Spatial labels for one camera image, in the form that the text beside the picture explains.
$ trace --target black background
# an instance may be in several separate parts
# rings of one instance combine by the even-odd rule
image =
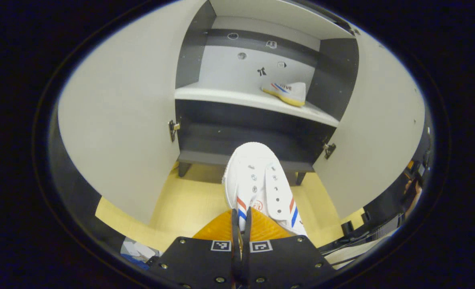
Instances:
[[[137,287],[57,225],[39,194],[32,119],[62,60],[141,1],[0,2],[0,287]],[[421,228],[344,287],[475,287],[475,4],[329,0],[325,6],[411,51],[435,80],[452,132],[450,172]]]

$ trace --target white cabinet door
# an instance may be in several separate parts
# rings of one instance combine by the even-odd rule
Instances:
[[[164,6],[111,35],[59,99],[59,129],[74,165],[97,192],[146,224],[179,156],[168,130],[177,61],[204,1]]]
[[[357,81],[329,141],[337,148],[313,165],[340,218],[372,201],[402,173],[419,144],[425,113],[419,88],[404,66],[358,30]]]

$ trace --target wooden floor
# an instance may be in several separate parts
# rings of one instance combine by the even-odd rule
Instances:
[[[95,216],[121,234],[165,251],[178,236],[192,237],[213,218],[228,210],[221,184],[223,172],[223,167],[192,165],[180,178],[174,167],[148,224],[128,216],[104,198],[101,198]],[[316,247],[342,237],[342,223],[351,220],[354,228],[363,225],[362,208],[347,218],[338,218],[315,173],[307,173],[302,185],[294,185],[294,173],[288,174],[287,179],[307,235]]]

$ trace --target orange pad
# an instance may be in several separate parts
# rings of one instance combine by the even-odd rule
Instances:
[[[232,210],[217,216],[198,231],[193,238],[202,240],[232,240]]]
[[[271,240],[274,238],[287,238],[289,236],[291,236],[291,234],[284,230],[269,216],[266,216],[252,208],[252,230],[250,232],[251,242]]]
[[[205,227],[198,231],[193,238],[202,240],[232,240],[232,210],[220,214]],[[252,208],[252,230],[250,241],[265,241],[274,238],[286,238],[291,236],[270,217]]]

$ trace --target red and blue stripes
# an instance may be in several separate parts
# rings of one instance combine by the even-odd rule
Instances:
[[[281,88],[280,86],[278,86],[278,84],[276,84],[276,83],[271,83],[271,86],[273,86],[276,90],[282,90],[285,93],[289,93],[286,90],[284,90],[283,88]]]
[[[291,198],[291,203],[289,204],[289,213],[293,212],[294,206],[294,214],[293,218],[291,219],[291,228],[294,227],[294,222],[296,221],[296,217],[298,216],[298,208],[294,205],[294,198]]]
[[[237,197],[237,204],[239,205],[238,209],[237,209],[237,215],[240,217],[240,218],[243,218],[243,220],[246,221],[246,205],[245,205],[245,202],[241,201],[241,199],[239,197]]]

